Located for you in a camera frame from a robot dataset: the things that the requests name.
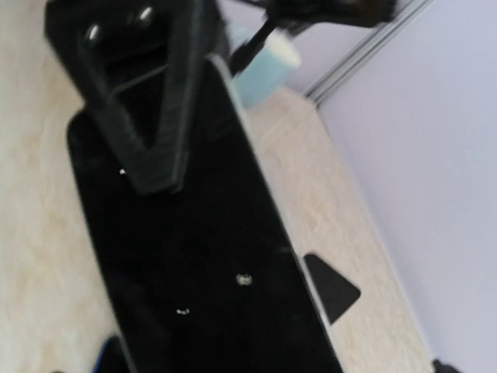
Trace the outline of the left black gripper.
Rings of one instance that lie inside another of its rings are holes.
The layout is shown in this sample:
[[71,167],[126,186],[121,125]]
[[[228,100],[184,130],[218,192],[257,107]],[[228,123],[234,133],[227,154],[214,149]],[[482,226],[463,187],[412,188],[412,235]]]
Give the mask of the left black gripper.
[[82,147],[139,194],[178,187],[204,56],[230,54],[218,3],[49,1],[44,31],[85,101]]

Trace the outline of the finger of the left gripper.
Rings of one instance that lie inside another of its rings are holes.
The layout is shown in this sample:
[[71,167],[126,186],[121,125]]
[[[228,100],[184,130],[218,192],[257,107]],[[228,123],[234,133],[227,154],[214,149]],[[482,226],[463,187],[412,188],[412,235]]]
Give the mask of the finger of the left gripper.
[[309,253],[304,256],[304,262],[332,325],[358,301],[361,291],[320,256]]

